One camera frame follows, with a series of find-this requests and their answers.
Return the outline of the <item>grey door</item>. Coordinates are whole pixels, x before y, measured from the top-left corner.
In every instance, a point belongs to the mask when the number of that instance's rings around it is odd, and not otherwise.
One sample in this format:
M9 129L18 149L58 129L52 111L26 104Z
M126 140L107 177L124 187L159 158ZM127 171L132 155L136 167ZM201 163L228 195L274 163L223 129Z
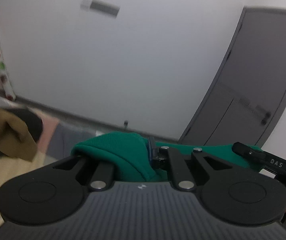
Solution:
M272 113L262 126L238 100ZM286 9L245 7L220 67L181 144L263 146L286 107Z

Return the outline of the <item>green hooded sweatshirt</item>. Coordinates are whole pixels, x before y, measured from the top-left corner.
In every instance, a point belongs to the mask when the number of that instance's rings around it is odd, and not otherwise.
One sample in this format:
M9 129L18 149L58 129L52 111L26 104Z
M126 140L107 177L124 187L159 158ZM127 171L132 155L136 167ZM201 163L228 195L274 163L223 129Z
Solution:
M92 158L113 163L121 181L161 182L167 181L167 173L153 169L148 159L148 140L136 133L111 132L76 144L71 156L89 155ZM176 148L183 155L190 155L196 147L203 152L256 172L262 166L249 162L232 151L232 144L219 146L190 146L156 142L158 147Z

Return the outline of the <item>grey wall vent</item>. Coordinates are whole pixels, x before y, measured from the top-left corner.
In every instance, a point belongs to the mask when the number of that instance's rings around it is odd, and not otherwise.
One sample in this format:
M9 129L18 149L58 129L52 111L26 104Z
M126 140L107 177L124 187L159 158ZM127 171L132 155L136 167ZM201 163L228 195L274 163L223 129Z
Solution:
M84 11L96 11L112 17L117 17L120 7L99 0L82 0L80 8Z

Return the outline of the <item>patterned cloth at wall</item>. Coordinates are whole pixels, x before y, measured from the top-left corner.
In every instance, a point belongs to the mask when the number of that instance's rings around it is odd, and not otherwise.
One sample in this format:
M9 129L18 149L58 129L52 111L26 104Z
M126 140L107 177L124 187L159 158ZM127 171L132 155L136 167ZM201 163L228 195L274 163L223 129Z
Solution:
M4 57L3 57L3 53L1 49L1 43L0 43L0 82L2 84L2 89L3 89L5 97L10 101L15 101L16 94L14 93L12 84L9 79L7 67L4 62Z

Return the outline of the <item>colour-block bed sheet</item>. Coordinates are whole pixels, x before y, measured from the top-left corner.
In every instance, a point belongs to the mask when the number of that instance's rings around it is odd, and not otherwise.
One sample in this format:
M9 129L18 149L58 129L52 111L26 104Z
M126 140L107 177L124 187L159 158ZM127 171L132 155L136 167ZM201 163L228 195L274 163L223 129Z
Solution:
M38 152L33 161L10 158L0 152L0 187L6 181L51 164L70 155L74 145L101 135L99 131L75 126L47 115L28 109L7 109L21 118L37 142ZM0 214L0 226L4 223Z

